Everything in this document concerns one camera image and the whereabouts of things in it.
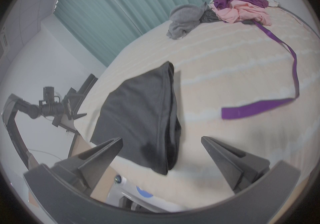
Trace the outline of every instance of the blue sticker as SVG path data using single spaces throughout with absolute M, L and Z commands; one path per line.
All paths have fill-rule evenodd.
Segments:
M 137 190 L 138 190 L 139 194 L 141 194 L 143 197 L 146 197 L 146 198 L 153 197 L 153 194 L 150 194 L 147 191 L 140 189 L 138 186 L 137 186 Z

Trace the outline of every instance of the mattress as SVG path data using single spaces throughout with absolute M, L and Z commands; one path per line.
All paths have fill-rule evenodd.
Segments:
M 256 26 L 240 22 L 200 24 L 187 36 L 166 36 L 170 21 L 126 48 L 102 74 L 83 101 L 74 121 L 90 143 L 101 106 L 126 79 L 174 64 L 174 90 L 182 126 L 178 161 L 168 175 L 116 157 L 111 166 L 147 192 L 198 208 L 234 193 L 201 144 L 210 136 L 270 160 L 283 159 L 301 170 L 298 184 L 312 171 L 320 153 L 320 41 L 300 20 L 268 7 L 276 36 L 297 54 L 300 97 L 277 109 L 238 120 L 222 120 L 221 108 L 263 99 L 294 97 L 293 58 Z

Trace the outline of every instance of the purple belt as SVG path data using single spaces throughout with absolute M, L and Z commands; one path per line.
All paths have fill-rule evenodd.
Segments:
M 292 48 L 287 45 L 285 42 L 281 41 L 278 37 L 276 37 L 270 30 L 266 29 L 264 26 L 254 21 L 255 25 L 261 29 L 267 36 L 269 36 L 272 40 L 283 43 L 288 47 L 290 53 L 293 57 L 293 66 L 292 66 L 292 76 L 294 81 L 295 88 L 295 97 L 294 98 L 283 98 L 283 99 L 271 99 L 271 100 L 261 100 L 248 105 L 239 106 L 239 107 L 223 107 L 221 110 L 222 119 L 231 120 L 231 119 L 239 119 L 244 117 L 249 117 L 255 114 L 260 114 L 262 112 L 274 109 L 281 105 L 290 103 L 299 97 L 299 80 L 297 74 L 297 55 L 292 50 Z

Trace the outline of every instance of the pink garment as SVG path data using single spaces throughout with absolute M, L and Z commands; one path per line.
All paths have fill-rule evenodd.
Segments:
M 213 3 L 210 4 L 210 7 L 219 19 L 228 23 L 254 19 L 263 25 L 271 25 L 270 16 L 264 8 L 240 0 L 232 0 L 229 5 L 230 8 L 224 8 L 222 10 L 218 10 Z

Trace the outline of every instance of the bed sheet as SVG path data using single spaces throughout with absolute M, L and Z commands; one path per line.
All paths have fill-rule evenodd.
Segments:
M 224 200 L 233 192 L 200 141 L 210 136 L 269 159 L 270 167 L 284 159 L 301 170 L 299 184 L 320 152 L 320 42 L 287 12 L 266 10 L 272 21 L 267 28 L 297 54 L 300 97 L 293 103 L 250 118 L 222 120 L 223 106 L 294 97 L 290 52 L 256 26 L 240 22 L 200 24 L 172 40 L 166 36 L 168 21 L 121 51 L 83 101 L 78 112 L 87 115 L 75 120 L 76 129 L 89 143 L 108 94 L 126 79 L 170 61 L 182 126 L 178 161 L 163 176 L 117 156 L 111 166 L 119 174 L 188 208 Z

